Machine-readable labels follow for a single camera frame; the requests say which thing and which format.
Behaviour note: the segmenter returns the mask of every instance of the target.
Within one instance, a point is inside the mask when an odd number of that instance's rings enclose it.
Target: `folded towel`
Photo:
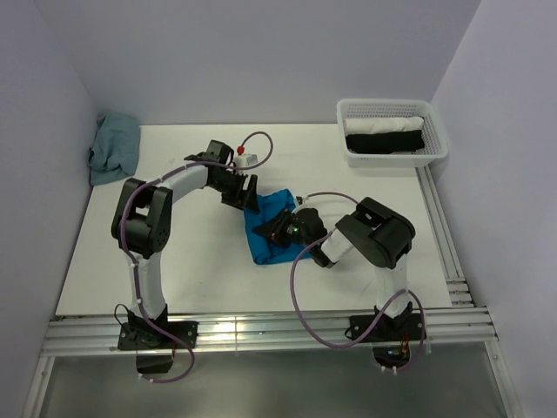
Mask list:
[[[423,124],[424,119],[418,116],[411,118],[348,118],[345,120],[345,134],[418,131]]]
[[[91,184],[104,185],[133,176],[139,160],[139,123],[118,113],[97,120],[97,135],[89,148]]]
[[[366,135],[356,133],[346,136],[346,147],[356,154],[390,154],[416,152],[424,148],[421,131],[388,132]]]
[[[281,248],[253,233],[253,228],[268,222],[283,209],[293,210],[296,207],[294,197],[289,190],[284,189],[269,196],[258,195],[258,204],[259,214],[244,211],[245,235],[247,236],[247,244],[250,247],[253,262],[259,265],[267,265],[294,261],[304,247],[291,244],[287,248]]]

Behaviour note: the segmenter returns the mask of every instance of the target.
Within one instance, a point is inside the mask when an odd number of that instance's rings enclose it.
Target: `gray floor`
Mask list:
[[[492,418],[504,409],[484,345],[469,344],[434,346],[396,377],[374,367],[369,347],[200,354],[189,377],[167,385],[138,380],[132,357],[58,359],[41,416]]]

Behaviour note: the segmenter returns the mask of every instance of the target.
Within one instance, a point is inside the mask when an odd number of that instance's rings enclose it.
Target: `cable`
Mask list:
[[[269,153],[266,155],[265,158],[263,158],[263,159],[262,159],[260,162],[258,162],[257,164],[250,165],[249,167],[245,167],[245,168],[243,168],[242,170],[251,170],[251,169],[253,169],[253,168],[260,167],[260,166],[262,166],[264,163],[266,163],[266,162],[269,160],[269,158],[271,157],[271,155],[272,155],[272,151],[274,150],[274,146],[275,146],[275,145],[274,145],[274,143],[272,142],[271,135],[269,135],[269,134],[268,134],[267,132],[265,132],[265,131],[255,131],[255,132],[253,132],[253,133],[250,133],[250,134],[242,141],[242,144],[241,144],[240,146],[245,146],[245,144],[247,144],[247,141],[249,141],[251,138],[255,137],[256,135],[263,135],[263,136],[267,137],[267,139],[269,139],[269,146],[270,146],[270,148],[269,148]]]
[[[126,305],[124,305],[123,303],[118,303],[118,304],[114,307],[114,319],[116,320],[116,322],[120,325],[120,327],[122,327],[122,329],[123,329],[126,333],[130,334],[130,329],[129,329],[129,328],[126,329],[126,328],[124,327],[124,324],[118,319],[117,310],[118,310],[119,307],[123,307],[123,308],[125,309],[125,312],[126,312],[127,314],[130,314],[130,309],[128,309],[128,307],[127,307]]]
[[[315,196],[325,196],[325,195],[340,196],[341,198],[346,198],[346,199],[352,201],[356,205],[358,204],[358,201],[355,198],[352,198],[352,197],[348,196],[347,194],[340,193],[340,192],[316,192],[316,193],[308,194],[307,197],[308,198],[313,198]]]
[[[334,232],[334,230],[330,231],[325,237],[323,237],[321,239],[318,239],[317,241],[312,242],[309,246],[304,248],[298,254],[296,259],[294,259],[294,261],[292,262],[292,268],[290,270],[290,295],[292,297],[292,304],[294,305],[294,310],[296,311],[296,315],[298,316],[299,321],[301,322],[301,324],[305,328],[305,330],[309,333],[309,335],[311,335],[311,337],[313,337],[314,340],[323,344],[324,346],[329,347],[329,348],[335,348],[335,349],[350,348],[350,347],[353,347],[356,344],[360,343],[361,341],[363,341],[367,337],[367,335],[369,335],[369,333],[375,328],[375,326],[377,325],[377,323],[381,319],[381,316],[383,316],[383,314],[385,313],[385,310],[387,310],[387,308],[400,295],[408,292],[416,300],[416,303],[418,303],[419,315],[421,317],[421,323],[424,324],[424,326],[422,326],[422,328],[421,328],[421,337],[419,339],[418,352],[416,353],[416,355],[412,356],[412,358],[407,362],[407,364],[405,364],[404,366],[401,366],[401,367],[397,367],[397,370],[404,370],[405,368],[409,367],[413,363],[415,358],[417,358],[421,354],[421,352],[423,350],[423,346],[424,346],[424,340],[426,339],[426,327],[425,327],[426,315],[425,315],[425,312],[424,312],[424,307],[421,305],[421,302],[419,301],[418,296],[416,296],[416,293],[414,293],[412,290],[401,289],[397,293],[395,293],[393,296],[391,296],[391,298],[381,308],[379,313],[377,315],[375,315],[375,318],[373,319],[372,323],[364,331],[364,333],[362,335],[360,335],[360,337],[358,337],[357,339],[352,340],[350,342],[347,342],[345,344],[335,344],[333,342],[322,339],[315,331],[313,331],[313,329],[307,323],[307,320],[304,318],[304,315],[302,314],[302,312],[299,308],[298,299],[296,298],[296,289],[295,289],[295,286],[294,286],[296,266],[298,265],[299,261],[302,260],[302,257],[304,257],[304,255],[306,253],[308,253],[316,245],[321,244],[322,242],[327,240],[332,235],[333,232]]]
[[[267,156],[261,162],[259,162],[257,164],[254,164],[254,165],[250,165],[248,167],[231,167],[231,166],[228,166],[228,165],[215,163],[215,162],[211,162],[211,161],[196,161],[196,162],[190,163],[188,165],[182,165],[181,167],[175,168],[174,170],[171,170],[170,172],[167,172],[160,179],[155,179],[155,180],[143,183],[140,187],[138,187],[136,190],[134,190],[132,192],[132,194],[130,195],[130,197],[128,198],[128,200],[125,203],[124,211],[122,213],[122,219],[120,220],[119,240],[120,240],[120,246],[122,247],[122,251],[124,251],[124,253],[128,256],[128,258],[131,261],[132,271],[133,271],[133,286],[134,286],[135,291],[136,291],[136,297],[137,297],[136,302],[138,304],[139,312],[141,313],[141,316],[143,317],[144,321],[151,328],[153,328],[158,333],[164,335],[167,338],[170,338],[172,341],[174,341],[175,343],[177,343],[180,346],[182,346],[183,348],[185,348],[188,351],[188,353],[190,354],[190,357],[191,357],[190,366],[182,374],[179,374],[178,376],[170,378],[170,379],[152,379],[152,378],[148,378],[148,377],[145,377],[145,376],[141,375],[141,377],[143,379],[146,379],[147,381],[150,381],[152,383],[172,383],[174,381],[179,381],[180,379],[183,379],[193,369],[193,365],[195,364],[195,354],[193,353],[193,350],[191,349],[189,344],[187,344],[185,341],[179,339],[177,336],[168,333],[163,328],[159,327],[157,324],[155,324],[149,318],[149,314],[145,311],[145,308],[143,306],[143,298],[142,298],[142,294],[141,294],[141,286],[139,284],[138,259],[130,251],[130,248],[128,247],[126,239],[125,239],[125,227],[126,227],[126,223],[128,221],[128,217],[130,216],[130,211],[131,211],[131,207],[133,205],[133,201],[139,195],[139,193],[141,193],[143,190],[151,187],[152,185],[158,185],[159,183],[162,183],[162,182],[166,181],[170,177],[173,177],[176,174],[179,174],[182,171],[187,170],[188,168],[191,168],[193,166],[213,165],[213,166],[218,166],[218,167],[222,167],[222,168],[226,168],[226,169],[232,169],[232,170],[251,170],[251,169],[260,167],[262,164],[266,163],[272,155],[272,152],[273,152],[273,149],[274,149],[274,144],[272,142],[271,136],[267,132],[256,131],[254,133],[251,133],[250,135],[247,136],[246,139],[244,139],[244,141],[242,142],[242,146],[251,137],[253,137],[255,135],[258,135],[258,134],[266,136],[269,139],[269,144],[271,146],[270,150],[269,150],[269,153],[267,154]]]

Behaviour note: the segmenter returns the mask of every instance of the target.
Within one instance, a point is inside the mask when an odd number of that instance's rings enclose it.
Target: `white cloth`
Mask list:
[[[424,119],[413,116],[411,118],[349,118],[345,120],[345,133],[387,133],[418,131],[424,124]]]

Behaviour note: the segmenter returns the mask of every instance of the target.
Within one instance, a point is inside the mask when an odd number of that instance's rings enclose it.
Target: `small white box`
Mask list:
[[[257,154],[237,155],[236,157],[234,157],[234,163],[236,164],[236,167],[250,167],[258,163],[258,156]]]

